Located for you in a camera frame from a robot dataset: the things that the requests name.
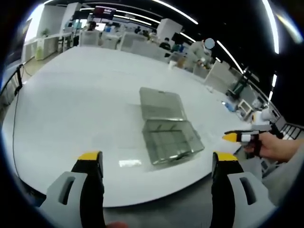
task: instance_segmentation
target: office desk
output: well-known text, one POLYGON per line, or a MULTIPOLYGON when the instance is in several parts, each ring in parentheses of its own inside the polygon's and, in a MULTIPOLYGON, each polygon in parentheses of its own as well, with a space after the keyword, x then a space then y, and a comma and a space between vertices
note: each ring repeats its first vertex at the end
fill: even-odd
MULTIPOLYGON (((21 89, 14 157, 20 178, 46 193, 83 152, 104 153, 104 206, 133 205, 179 191, 211 172, 212 152, 235 152, 221 139, 248 127, 210 93, 202 79, 153 59, 95 47, 74 47, 52 59, 21 89), (142 135, 140 87, 178 93, 205 149, 170 168, 153 166, 142 135)), ((12 130, 16 99, 3 124, 13 168, 12 130)))

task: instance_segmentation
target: black ceiling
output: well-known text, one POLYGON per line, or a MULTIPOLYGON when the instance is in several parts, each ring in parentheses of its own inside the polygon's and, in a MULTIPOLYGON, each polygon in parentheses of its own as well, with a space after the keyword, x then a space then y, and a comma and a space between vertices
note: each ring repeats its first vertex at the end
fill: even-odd
MULTIPOLYGON (((161 18, 152 13, 164 18, 170 18, 180 23, 183 26, 184 33, 195 40, 202 38, 219 40, 243 69, 249 66, 259 77, 260 83, 258 86, 265 94, 269 94, 271 90, 271 80, 274 72, 277 73, 278 81, 280 81, 283 77, 285 77, 285 80, 290 79, 291 71, 298 70, 295 66, 295 61, 298 55, 301 54, 303 45, 294 43, 283 24, 275 16, 279 33, 280 54, 274 53, 270 22, 262 0, 163 1, 188 14, 199 24, 195 25, 179 13, 152 0, 105 0, 103 3, 92 0, 55 0, 49 4, 81 2, 88 4, 90 7, 95 7, 96 5, 114 7, 118 10, 134 12, 156 20, 161 20, 161 18)), ((299 29, 303 31, 303 1, 273 0, 270 4, 274 11, 284 10, 287 12, 299 29)), ((214 47, 213 53, 234 66, 228 55, 218 45, 214 47)))

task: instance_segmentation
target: human hand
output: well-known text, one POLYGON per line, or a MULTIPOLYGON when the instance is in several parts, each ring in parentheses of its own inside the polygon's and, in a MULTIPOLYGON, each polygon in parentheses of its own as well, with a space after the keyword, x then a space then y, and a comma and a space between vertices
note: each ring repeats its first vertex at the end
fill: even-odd
MULTIPOLYGON (((298 150, 301 142, 297 140, 282 140, 278 139, 271 133, 262 133, 259 135, 259 140, 262 142, 260 156, 269 158, 279 162, 287 162, 298 150)), ((245 147, 245 152, 251 153, 254 151, 254 145, 249 144, 245 147)))
POLYGON ((128 228, 128 225, 124 222, 112 222, 106 225, 106 228, 128 228))

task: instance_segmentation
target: white table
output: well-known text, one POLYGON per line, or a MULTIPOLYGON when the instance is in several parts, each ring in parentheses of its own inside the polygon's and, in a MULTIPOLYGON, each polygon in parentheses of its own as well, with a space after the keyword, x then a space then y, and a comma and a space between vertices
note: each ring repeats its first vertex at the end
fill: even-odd
MULTIPOLYGON (((221 139, 248 127, 212 94, 202 79, 150 58, 95 47, 74 47, 52 59, 21 89, 15 123, 15 162, 20 178, 46 193, 86 151, 104 154, 104 206, 154 200, 179 191, 211 172, 212 152, 235 152, 221 139), (142 136, 140 87, 178 93, 205 150, 166 169, 152 166, 142 136), (121 167, 119 161, 141 165, 121 167)), ((7 156, 15 171, 12 129, 16 99, 3 124, 7 156)))

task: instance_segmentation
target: potted plant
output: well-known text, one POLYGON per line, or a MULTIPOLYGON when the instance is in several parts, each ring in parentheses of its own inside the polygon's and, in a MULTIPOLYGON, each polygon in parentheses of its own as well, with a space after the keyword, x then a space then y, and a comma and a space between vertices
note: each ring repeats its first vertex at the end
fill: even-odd
POLYGON ((42 37, 48 37, 48 34, 49 34, 49 30, 46 28, 46 29, 44 29, 42 32, 41 32, 41 36, 42 37))

